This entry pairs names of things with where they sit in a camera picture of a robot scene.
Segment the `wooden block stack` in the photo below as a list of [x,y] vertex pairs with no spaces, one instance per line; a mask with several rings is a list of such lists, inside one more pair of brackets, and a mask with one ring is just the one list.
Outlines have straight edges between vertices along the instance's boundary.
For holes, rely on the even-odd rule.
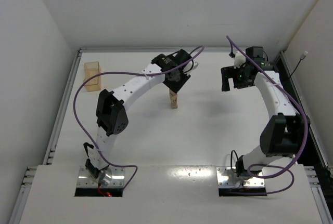
[[177,93],[175,93],[175,92],[173,92],[173,91],[169,91],[169,96],[170,96],[170,98],[172,98],[172,97],[177,97]]

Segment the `amber transparent plastic container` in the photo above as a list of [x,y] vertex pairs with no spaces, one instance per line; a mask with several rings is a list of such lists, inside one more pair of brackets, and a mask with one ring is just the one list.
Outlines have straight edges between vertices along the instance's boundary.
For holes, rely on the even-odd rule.
[[84,85],[87,92],[94,92],[101,90],[101,77],[95,76],[101,72],[101,68],[98,61],[84,63],[84,82],[88,82]]

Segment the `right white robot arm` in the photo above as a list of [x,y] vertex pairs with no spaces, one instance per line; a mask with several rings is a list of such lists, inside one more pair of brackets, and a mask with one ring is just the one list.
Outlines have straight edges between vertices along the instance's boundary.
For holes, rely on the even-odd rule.
[[235,173],[245,176],[258,174],[282,157],[297,155],[304,149],[310,120],[296,109],[285,94],[278,69],[264,57],[263,47],[249,47],[245,53],[231,51],[234,64],[221,68],[222,91],[229,91],[229,80],[234,88],[256,87],[268,112],[268,123],[260,134],[260,143],[251,152],[240,156],[236,161]]

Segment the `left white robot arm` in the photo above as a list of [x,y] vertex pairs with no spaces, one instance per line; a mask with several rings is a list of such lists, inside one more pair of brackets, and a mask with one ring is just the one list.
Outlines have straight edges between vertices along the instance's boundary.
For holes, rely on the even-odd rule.
[[159,54],[139,76],[133,77],[112,91],[104,89],[99,93],[95,143],[84,144],[88,155],[85,166],[93,178],[98,178],[109,166],[105,160],[109,158],[117,135],[129,124],[127,111],[131,105],[148,90],[161,83],[172,92],[178,92],[197,66],[198,62],[183,49],[167,56]]

